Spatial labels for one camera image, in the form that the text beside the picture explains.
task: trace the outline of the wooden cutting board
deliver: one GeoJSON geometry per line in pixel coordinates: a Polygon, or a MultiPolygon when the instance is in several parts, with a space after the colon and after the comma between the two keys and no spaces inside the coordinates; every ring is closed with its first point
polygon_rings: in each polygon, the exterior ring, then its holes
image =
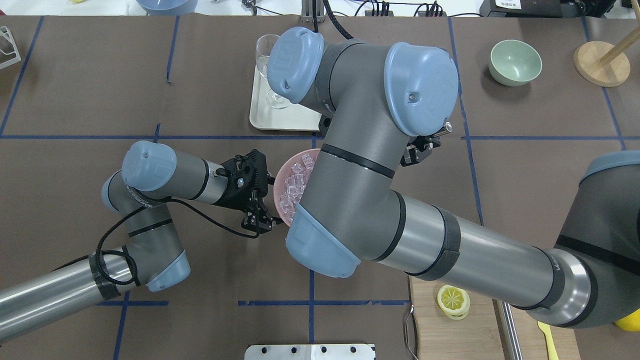
{"type": "MultiPolygon", "coordinates": [[[[438,307],[436,296],[444,284],[412,277],[411,296],[415,311],[420,359],[504,359],[494,300],[469,292],[471,308],[463,320],[451,320],[438,307]]],[[[546,360],[545,337],[537,322],[525,311],[512,308],[516,333],[524,360],[546,360]]],[[[560,360],[580,360],[573,330],[552,327],[560,360]]]]}

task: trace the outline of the white tray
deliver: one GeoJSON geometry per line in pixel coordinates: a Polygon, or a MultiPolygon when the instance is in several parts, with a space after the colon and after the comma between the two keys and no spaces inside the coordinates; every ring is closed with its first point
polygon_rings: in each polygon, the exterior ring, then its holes
{"type": "Polygon", "coordinates": [[[253,68],[253,92],[249,122],[260,130],[319,131],[321,115],[300,105],[290,104],[284,109],[274,109],[267,104],[270,87],[257,68],[253,68]]]}

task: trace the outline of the black cable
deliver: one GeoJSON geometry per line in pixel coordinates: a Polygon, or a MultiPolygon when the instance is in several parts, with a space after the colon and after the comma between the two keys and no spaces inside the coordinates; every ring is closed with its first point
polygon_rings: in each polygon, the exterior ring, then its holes
{"type": "Polygon", "coordinates": [[[345,39],[349,40],[352,39],[353,37],[351,36],[351,34],[349,34],[348,31],[346,31],[342,25],[340,25],[340,23],[338,22],[338,19],[335,18],[335,15],[333,14],[333,11],[331,11],[331,5],[329,5],[329,0],[323,0],[324,3],[324,8],[326,9],[326,14],[327,16],[329,16],[329,20],[331,20],[331,23],[333,24],[333,26],[335,26],[335,29],[338,30],[338,32],[344,36],[345,39]]]}
{"type": "Polygon", "coordinates": [[[311,3],[313,5],[311,5],[311,10],[313,10],[314,14],[312,15],[312,17],[314,18],[314,33],[318,32],[318,18],[317,18],[317,5],[316,5],[316,0],[312,0],[311,3]]]}
{"type": "Polygon", "coordinates": [[[457,13],[456,15],[449,15],[449,17],[460,16],[460,15],[478,15],[480,17],[483,17],[482,15],[480,15],[478,13],[457,13]]]}
{"type": "Polygon", "coordinates": [[[255,6],[255,8],[256,8],[256,9],[260,9],[260,10],[262,10],[263,12],[273,13],[273,14],[275,14],[275,15],[284,15],[283,13],[279,13],[279,12],[275,12],[275,11],[273,11],[273,10],[269,10],[269,9],[261,8],[261,7],[259,7],[259,6],[255,6]]]}
{"type": "Polygon", "coordinates": [[[85,259],[88,259],[88,258],[89,258],[89,255],[81,256],[81,257],[79,257],[79,258],[77,258],[77,259],[74,259],[74,260],[72,260],[72,261],[69,261],[68,263],[66,263],[66,264],[64,264],[64,265],[62,265],[62,266],[58,266],[57,268],[55,268],[55,269],[51,270],[51,272],[54,272],[54,271],[56,271],[56,270],[60,270],[60,269],[62,269],[62,268],[66,268],[66,267],[67,267],[67,266],[69,266],[69,265],[73,265],[73,264],[75,264],[75,263],[78,263],[78,262],[80,262],[80,261],[82,261],[82,260],[85,260],[85,259]]]}
{"type": "Polygon", "coordinates": [[[424,5],[426,5],[426,6],[427,6],[427,10],[429,10],[429,4],[427,4],[427,3],[422,3],[422,4],[420,4],[420,6],[418,6],[418,8],[417,8],[417,9],[415,9],[415,12],[413,13],[413,16],[418,15],[418,12],[420,11],[420,8],[422,8],[424,5]]]}
{"type": "Polygon", "coordinates": [[[95,249],[95,257],[96,257],[95,260],[96,260],[96,266],[98,268],[98,273],[100,273],[100,275],[102,275],[105,279],[107,279],[107,281],[109,281],[111,284],[128,285],[128,284],[134,282],[136,280],[136,278],[138,277],[138,267],[136,266],[136,262],[133,260],[131,255],[125,254],[122,251],[116,251],[116,250],[105,250],[105,251],[102,251],[102,245],[104,244],[104,241],[107,240],[107,237],[115,229],[117,229],[120,225],[122,225],[129,218],[131,218],[135,214],[139,213],[140,211],[143,211],[144,209],[146,209],[146,208],[144,206],[141,206],[138,209],[135,209],[134,211],[126,214],[126,216],[121,218],[120,221],[115,223],[115,225],[113,225],[109,230],[107,230],[107,232],[104,233],[104,235],[102,235],[102,238],[100,239],[100,242],[98,242],[98,246],[95,249]],[[117,255],[117,256],[122,256],[123,258],[125,258],[127,264],[131,268],[131,279],[129,279],[127,281],[120,281],[120,280],[116,280],[116,279],[112,278],[111,276],[109,276],[109,274],[107,274],[106,270],[102,266],[102,256],[104,254],[117,255]]]}
{"type": "Polygon", "coordinates": [[[248,238],[248,239],[256,239],[258,238],[258,236],[260,236],[260,222],[259,219],[257,218],[259,216],[259,212],[255,211],[255,215],[256,215],[256,221],[255,221],[255,235],[249,235],[249,234],[243,234],[243,233],[239,233],[233,229],[231,229],[230,227],[224,226],[223,224],[215,221],[214,219],[212,219],[211,217],[209,217],[207,214],[203,213],[202,211],[194,208],[191,204],[189,204],[188,202],[184,202],[182,200],[179,199],[168,199],[165,202],[177,202],[178,204],[184,205],[187,208],[189,208],[191,211],[195,212],[196,214],[200,215],[201,217],[207,219],[210,223],[214,224],[215,226],[218,226],[224,230],[227,230],[228,232],[234,234],[234,235],[238,235],[238,236],[242,236],[243,238],[248,238]]]}
{"type": "Polygon", "coordinates": [[[360,9],[362,9],[362,7],[365,6],[365,4],[368,2],[371,2],[371,11],[373,11],[373,0],[366,0],[362,4],[360,4],[360,6],[358,6],[358,8],[356,9],[356,13],[353,16],[358,16],[358,12],[360,12],[360,9]]]}

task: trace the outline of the green bowl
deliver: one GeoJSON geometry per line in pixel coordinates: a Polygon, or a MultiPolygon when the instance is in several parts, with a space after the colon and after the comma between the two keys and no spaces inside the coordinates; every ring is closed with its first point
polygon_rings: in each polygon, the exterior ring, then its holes
{"type": "Polygon", "coordinates": [[[519,40],[503,40],[491,50],[489,72],[500,84],[524,85],[540,75],[542,59],[531,45],[519,40]]]}

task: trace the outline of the yellow handle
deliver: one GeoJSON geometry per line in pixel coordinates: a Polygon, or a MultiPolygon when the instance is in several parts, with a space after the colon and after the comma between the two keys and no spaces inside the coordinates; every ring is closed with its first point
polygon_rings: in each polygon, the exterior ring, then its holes
{"type": "Polygon", "coordinates": [[[542,332],[545,333],[545,341],[547,342],[547,355],[549,356],[549,360],[559,360],[558,354],[556,352],[556,345],[554,344],[554,339],[551,336],[551,328],[549,325],[545,323],[538,322],[538,327],[542,332]]]}

